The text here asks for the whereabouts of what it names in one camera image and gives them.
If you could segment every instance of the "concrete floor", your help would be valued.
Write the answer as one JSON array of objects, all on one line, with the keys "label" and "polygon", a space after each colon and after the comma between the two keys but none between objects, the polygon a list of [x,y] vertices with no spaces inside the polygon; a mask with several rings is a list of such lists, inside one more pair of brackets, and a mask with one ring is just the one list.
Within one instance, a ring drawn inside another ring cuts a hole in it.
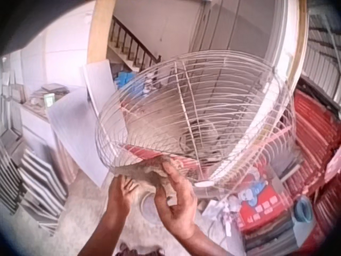
[{"label": "concrete floor", "polygon": [[[79,172],[76,181],[69,188],[66,211],[62,213],[58,230],[53,237],[40,229],[36,221],[22,208],[14,216],[10,216],[1,204],[0,230],[22,255],[77,255],[102,216],[111,179],[112,174],[109,174],[100,189],[83,172]],[[140,253],[146,253],[153,247],[162,247],[166,255],[188,255],[164,227],[154,226],[143,218],[139,209],[139,197],[133,204],[120,240],[131,248],[140,248]],[[196,223],[207,233],[212,222],[197,214]],[[220,242],[223,238],[222,228],[212,230],[212,239]]]}]

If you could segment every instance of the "wire fan guard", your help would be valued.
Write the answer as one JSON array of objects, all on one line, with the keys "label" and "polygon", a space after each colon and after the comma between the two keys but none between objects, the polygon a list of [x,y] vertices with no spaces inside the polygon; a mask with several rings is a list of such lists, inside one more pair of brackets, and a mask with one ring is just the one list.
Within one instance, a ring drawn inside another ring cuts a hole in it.
[{"label": "wire fan guard", "polygon": [[193,183],[235,189],[252,166],[293,146],[292,102],[260,58],[185,54],[139,73],[110,98],[99,115],[98,153],[113,171],[169,154]]}]

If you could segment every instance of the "stacked tiles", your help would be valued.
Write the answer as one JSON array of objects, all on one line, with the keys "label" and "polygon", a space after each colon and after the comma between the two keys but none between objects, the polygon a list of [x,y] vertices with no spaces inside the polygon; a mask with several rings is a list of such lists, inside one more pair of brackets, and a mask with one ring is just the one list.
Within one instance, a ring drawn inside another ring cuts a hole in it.
[{"label": "stacked tiles", "polygon": [[292,199],[311,195],[324,184],[324,173],[341,141],[341,124],[316,100],[301,91],[295,92],[297,145],[304,161],[300,169],[286,180]]},{"label": "stacked tiles", "polygon": [[52,166],[28,149],[22,158],[19,173],[27,193],[20,206],[33,217],[39,226],[54,235],[59,217],[65,210],[68,192]]},{"label": "stacked tiles", "polygon": [[21,177],[0,140],[0,202],[13,215],[18,209]]},{"label": "stacked tiles", "polygon": [[341,214],[341,176],[338,174],[324,189],[321,197],[314,205],[316,219],[327,235],[334,227]]}]

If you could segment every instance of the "paper sheet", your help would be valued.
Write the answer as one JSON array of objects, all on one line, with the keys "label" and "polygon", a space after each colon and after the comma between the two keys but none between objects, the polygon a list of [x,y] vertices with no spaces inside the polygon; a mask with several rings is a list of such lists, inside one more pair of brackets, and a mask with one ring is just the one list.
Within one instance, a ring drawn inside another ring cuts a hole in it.
[{"label": "paper sheet", "polygon": [[108,169],[102,164],[95,144],[96,115],[87,101],[86,88],[79,88],[47,111],[51,127],[78,166],[99,187]]},{"label": "paper sheet", "polygon": [[83,67],[84,77],[96,115],[117,91],[113,83],[109,60],[87,64]]}]

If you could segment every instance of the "hand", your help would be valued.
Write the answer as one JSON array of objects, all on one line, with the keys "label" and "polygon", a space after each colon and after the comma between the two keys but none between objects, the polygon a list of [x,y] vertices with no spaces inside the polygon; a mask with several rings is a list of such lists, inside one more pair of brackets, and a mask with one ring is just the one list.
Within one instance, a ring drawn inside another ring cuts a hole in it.
[{"label": "hand", "polygon": [[138,184],[123,175],[114,177],[109,187],[108,206],[106,214],[127,217]]},{"label": "hand", "polygon": [[155,205],[165,228],[179,240],[191,238],[198,227],[194,223],[198,199],[192,184],[168,162],[163,163],[170,184],[176,192],[177,205],[168,206],[163,186],[156,189]]}]

